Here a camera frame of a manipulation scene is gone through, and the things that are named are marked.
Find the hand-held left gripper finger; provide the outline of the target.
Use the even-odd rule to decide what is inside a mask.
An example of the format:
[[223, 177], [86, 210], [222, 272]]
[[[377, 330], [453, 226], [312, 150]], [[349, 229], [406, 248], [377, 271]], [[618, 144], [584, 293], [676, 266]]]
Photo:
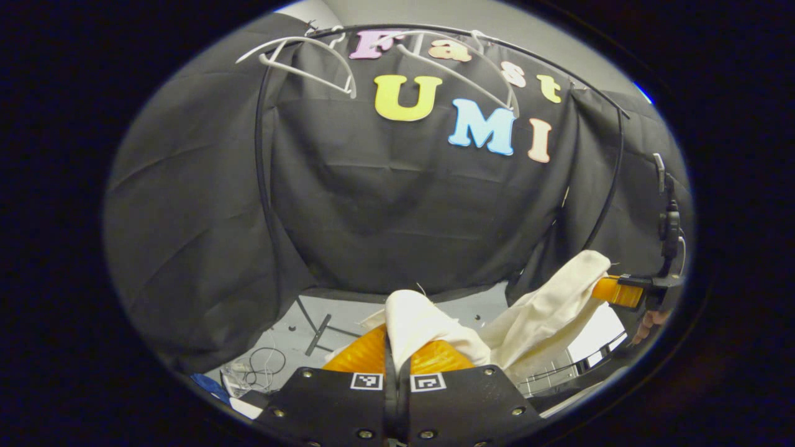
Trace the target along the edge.
[[386, 446], [398, 424], [398, 379], [385, 325], [324, 367], [301, 367], [256, 418], [283, 446]]
[[477, 367], [446, 341], [412, 354], [399, 383], [409, 446], [508, 446], [544, 422], [500, 367]]

